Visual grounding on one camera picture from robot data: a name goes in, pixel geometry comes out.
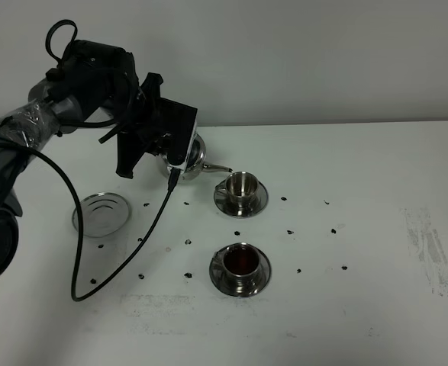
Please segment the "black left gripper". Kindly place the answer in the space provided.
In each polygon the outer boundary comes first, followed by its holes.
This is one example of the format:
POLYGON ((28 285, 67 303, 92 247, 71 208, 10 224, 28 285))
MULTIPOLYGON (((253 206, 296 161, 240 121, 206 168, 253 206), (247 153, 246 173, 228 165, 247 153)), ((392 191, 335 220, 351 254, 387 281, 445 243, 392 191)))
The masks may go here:
POLYGON ((139 86, 131 110, 117 125, 116 173, 122 178, 134 177, 134 167, 144 153, 154 156, 156 142, 163 132, 157 121, 162 84, 159 73, 149 72, 139 86))

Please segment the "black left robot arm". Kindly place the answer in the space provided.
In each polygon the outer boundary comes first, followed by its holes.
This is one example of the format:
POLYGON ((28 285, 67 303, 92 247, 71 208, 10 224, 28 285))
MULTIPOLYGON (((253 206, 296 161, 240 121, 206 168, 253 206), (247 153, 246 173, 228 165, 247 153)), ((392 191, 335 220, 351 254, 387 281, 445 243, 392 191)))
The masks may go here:
POLYGON ((134 57, 120 47, 85 40, 69 42, 57 65, 29 92, 26 105, 0 118, 0 275, 18 248, 21 205, 18 176, 53 136, 92 128, 91 115, 111 115, 108 138, 117 140, 116 172, 131 178, 146 153, 156 153, 169 135, 163 118, 163 78, 139 80, 134 57))

